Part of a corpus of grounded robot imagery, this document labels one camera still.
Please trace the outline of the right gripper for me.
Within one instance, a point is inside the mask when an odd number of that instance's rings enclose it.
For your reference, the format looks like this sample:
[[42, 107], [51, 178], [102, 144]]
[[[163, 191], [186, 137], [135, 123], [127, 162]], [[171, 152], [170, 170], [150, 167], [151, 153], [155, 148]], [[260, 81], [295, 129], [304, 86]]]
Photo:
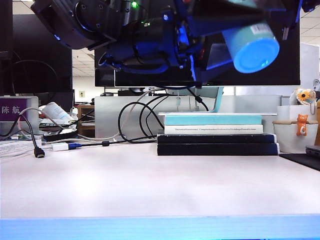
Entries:
[[290, 30], [294, 29], [300, 19], [300, 9], [312, 12], [320, 5], [320, 0], [282, 0], [285, 12], [281, 15], [282, 40], [287, 40]]

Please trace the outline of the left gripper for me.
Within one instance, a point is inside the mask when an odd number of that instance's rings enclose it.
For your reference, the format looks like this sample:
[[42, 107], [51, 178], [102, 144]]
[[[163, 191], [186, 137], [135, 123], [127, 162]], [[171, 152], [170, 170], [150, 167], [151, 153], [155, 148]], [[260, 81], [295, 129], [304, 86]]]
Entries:
[[234, 64], [225, 43], [208, 41], [201, 47], [200, 36], [251, 25], [265, 17], [261, 9], [227, 0], [174, 0], [168, 6], [158, 4], [158, 0], [106, 3], [105, 24], [117, 35], [114, 42], [104, 47], [99, 67], [133, 75], [185, 71], [195, 85], [206, 85]]

